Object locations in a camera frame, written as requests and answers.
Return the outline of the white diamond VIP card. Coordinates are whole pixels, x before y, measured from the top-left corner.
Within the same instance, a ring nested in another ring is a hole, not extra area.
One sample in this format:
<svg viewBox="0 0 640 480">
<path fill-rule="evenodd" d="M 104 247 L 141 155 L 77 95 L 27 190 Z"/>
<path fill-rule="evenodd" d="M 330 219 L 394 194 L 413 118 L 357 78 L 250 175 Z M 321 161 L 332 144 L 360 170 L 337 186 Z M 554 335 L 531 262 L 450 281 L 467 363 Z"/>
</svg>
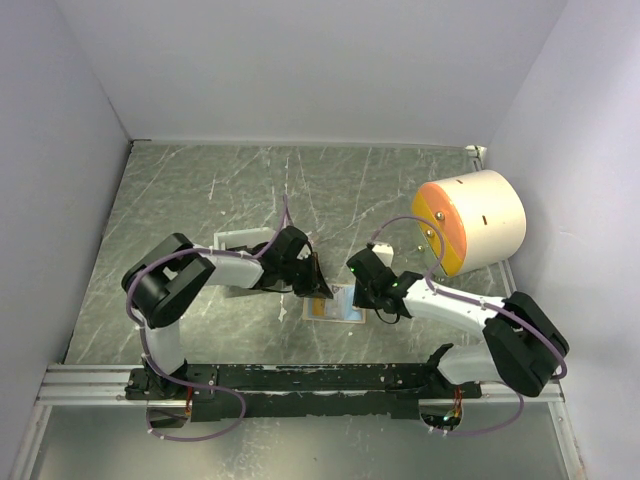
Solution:
<svg viewBox="0 0 640 480">
<path fill-rule="evenodd" d="M 331 285 L 334 298 L 332 302 L 329 319 L 336 321 L 346 321 L 351 323 L 361 323 L 363 321 L 362 311 L 353 305 L 355 286 L 354 285 Z"/>
</svg>

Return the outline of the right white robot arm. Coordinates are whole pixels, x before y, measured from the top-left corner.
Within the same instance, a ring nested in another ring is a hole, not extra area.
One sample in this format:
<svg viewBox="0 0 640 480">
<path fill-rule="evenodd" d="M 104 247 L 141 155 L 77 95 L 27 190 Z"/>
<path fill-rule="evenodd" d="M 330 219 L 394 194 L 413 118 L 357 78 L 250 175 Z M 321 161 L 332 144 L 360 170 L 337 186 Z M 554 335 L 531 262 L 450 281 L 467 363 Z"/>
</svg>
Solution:
<svg viewBox="0 0 640 480">
<path fill-rule="evenodd" d="M 567 373 L 569 343 L 526 293 L 506 298 L 469 294 L 423 275 L 395 274 L 373 245 L 346 262 L 355 277 L 354 305 L 391 315 L 396 321 L 428 318 L 479 339 L 466 347 L 444 346 L 424 374 L 426 390 L 448 396 L 469 382 L 501 382 L 520 395 L 537 397 L 546 384 Z"/>
</svg>

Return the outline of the gold VIP card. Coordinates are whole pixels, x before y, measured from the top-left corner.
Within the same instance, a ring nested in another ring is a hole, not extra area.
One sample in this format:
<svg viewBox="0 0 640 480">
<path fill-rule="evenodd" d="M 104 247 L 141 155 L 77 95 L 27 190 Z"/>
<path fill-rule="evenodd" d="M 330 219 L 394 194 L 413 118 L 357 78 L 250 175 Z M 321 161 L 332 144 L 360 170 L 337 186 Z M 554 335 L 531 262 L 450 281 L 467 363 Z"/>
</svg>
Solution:
<svg viewBox="0 0 640 480">
<path fill-rule="evenodd" d="M 307 314 L 310 318 L 329 318 L 332 302 L 327 299 L 313 298 L 307 302 Z"/>
</svg>

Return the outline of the beige card holder wallet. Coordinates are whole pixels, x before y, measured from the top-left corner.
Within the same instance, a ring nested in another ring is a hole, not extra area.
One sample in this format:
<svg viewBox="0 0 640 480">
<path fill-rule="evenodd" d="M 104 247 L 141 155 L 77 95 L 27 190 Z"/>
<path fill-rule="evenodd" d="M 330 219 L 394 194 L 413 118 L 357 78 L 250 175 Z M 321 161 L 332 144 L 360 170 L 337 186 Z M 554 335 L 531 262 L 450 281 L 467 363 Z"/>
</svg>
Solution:
<svg viewBox="0 0 640 480">
<path fill-rule="evenodd" d="M 324 321 L 348 324 L 364 324 L 366 311 L 354 306 L 353 284 L 330 284 L 331 299 L 304 298 L 302 318 L 307 321 Z"/>
</svg>

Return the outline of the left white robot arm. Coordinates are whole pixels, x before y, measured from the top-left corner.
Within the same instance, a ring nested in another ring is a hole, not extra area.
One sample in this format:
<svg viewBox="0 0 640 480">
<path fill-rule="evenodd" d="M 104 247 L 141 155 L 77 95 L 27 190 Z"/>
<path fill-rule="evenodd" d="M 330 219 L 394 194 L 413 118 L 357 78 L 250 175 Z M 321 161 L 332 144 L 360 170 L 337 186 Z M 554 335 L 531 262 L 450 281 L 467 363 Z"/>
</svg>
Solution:
<svg viewBox="0 0 640 480">
<path fill-rule="evenodd" d="M 178 397 L 187 385 L 179 320 L 207 285 L 333 297 L 308 236 L 294 226 L 218 233 L 211 247 L 197 245 L 182 233 L 169 235 L 121 280 L 146 354 L 158 366 L 150 386 L 162 398 Z"/>
</svg>

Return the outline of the white card tray box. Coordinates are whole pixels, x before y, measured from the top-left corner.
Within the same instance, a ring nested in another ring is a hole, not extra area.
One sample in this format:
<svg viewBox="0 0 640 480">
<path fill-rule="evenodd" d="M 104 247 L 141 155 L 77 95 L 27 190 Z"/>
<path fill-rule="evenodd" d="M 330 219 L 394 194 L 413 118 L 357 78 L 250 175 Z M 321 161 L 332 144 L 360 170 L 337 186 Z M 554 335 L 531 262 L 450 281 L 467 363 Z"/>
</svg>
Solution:
<svg viewBox="0 0 640 480">
<path fill-rule="evenodd" d="M 269 227 L 217 232 L 214 234 L 213 249 L 249 252 L 258 245 L 268 243 L 274 235 L 275 231 Z"/>
</svg>

